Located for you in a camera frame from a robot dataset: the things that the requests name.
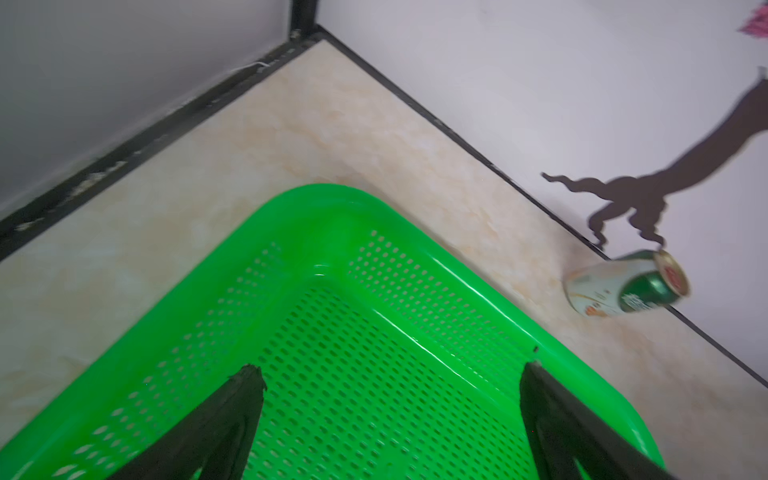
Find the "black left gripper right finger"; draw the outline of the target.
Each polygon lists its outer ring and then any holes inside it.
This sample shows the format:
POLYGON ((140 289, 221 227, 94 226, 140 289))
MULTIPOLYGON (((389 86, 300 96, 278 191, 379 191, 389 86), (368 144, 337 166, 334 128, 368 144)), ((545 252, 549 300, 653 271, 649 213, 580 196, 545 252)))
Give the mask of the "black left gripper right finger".
POLYGON ((538 363, 520 380, 520 409, 540 479, 671 479, 538 363))

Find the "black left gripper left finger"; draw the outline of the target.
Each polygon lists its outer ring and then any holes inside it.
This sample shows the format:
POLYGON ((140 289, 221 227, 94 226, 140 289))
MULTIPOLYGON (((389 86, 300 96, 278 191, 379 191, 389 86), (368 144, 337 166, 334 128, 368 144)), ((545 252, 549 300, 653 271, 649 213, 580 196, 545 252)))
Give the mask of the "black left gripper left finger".
POLYGON ((240 479, 261 417, 266 382, 243 366, 113 479, 240 479))

